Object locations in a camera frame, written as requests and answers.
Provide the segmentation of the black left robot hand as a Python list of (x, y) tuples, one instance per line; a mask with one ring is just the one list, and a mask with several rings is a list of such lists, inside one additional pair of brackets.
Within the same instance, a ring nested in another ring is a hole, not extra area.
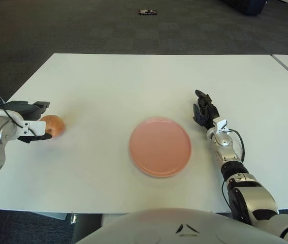
[[(27, 101), (11, 101), (4, 104), (6, 110), (11, 110), (19, 113), (24, 120), (36, 121), (40, 119), (49, 107), (50, 102), (37, 101), (33, 104), (29, 104)], [(18, 140), (30, 143), (31, 141), (48, 140), (51, 139), (52, 135), (45, 132), (44, 135), (38, 136), (32, 133), (32, 136), (20, 136)]]

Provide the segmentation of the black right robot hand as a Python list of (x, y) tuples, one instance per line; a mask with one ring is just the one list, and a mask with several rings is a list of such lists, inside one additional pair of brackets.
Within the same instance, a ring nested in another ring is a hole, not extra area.
[(210, 134), (230, 132), (231, 130), (227, 127), (227, 120), (220, 117), (217, 108), (212, 104), (210, 96), (197, 89), (195, 94), (198, 99), (193, 104), (194, 121), (201, 127), (205, 127)]

